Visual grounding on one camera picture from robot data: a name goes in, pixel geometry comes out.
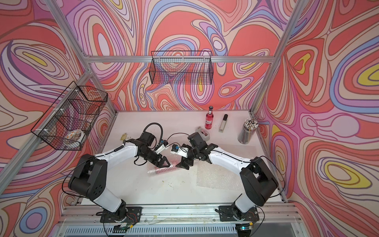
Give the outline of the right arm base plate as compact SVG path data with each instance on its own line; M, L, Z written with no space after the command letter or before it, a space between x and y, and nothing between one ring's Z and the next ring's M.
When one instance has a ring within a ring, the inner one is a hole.
M242 212L234 205L220 205L215 208L215 211L219 214L221 222L248 221L256 223L260 220L256 207L249 209L247 212Z

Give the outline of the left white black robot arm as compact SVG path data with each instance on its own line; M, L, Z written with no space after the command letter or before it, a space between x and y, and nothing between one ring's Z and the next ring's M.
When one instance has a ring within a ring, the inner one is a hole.
M140 138L124 140L122 145L103 154L82 156L68 188L103 208L103 214L112 221L125 222L130 219L129 211L125 201L108 189L108 172L132 158L142 158L157 168L170 167L167 157L161 154L168 142L161 140L151 148L155 139L151 133L143 132Z

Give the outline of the grey tape dispenser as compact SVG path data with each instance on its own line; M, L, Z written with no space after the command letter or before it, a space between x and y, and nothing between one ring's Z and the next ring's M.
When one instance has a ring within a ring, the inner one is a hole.
M201 136L201 138L204 140L204 141L209 141L210 140L210 134L209 132L207 131L207 129L199 126L195 129L196 132L199 133L199 135Z

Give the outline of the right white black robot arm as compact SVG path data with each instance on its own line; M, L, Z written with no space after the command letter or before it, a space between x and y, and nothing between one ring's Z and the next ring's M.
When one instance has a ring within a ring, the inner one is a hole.
M198 132L188 136L189 145L173 145L171 153L181 156L178 168L189 169L195 160L208 162L239 175L244 192L229 206L220 206L220 217L244 221L257 207L262 207L278 188L278 181L260 157L248 159L223 150L216 144L207 144Z

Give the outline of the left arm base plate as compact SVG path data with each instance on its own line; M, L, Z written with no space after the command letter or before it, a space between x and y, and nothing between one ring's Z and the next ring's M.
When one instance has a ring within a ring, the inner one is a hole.
M116 212L103 210L100 218L101 223L130 223L140 222L142 215L141 206L121 206Z

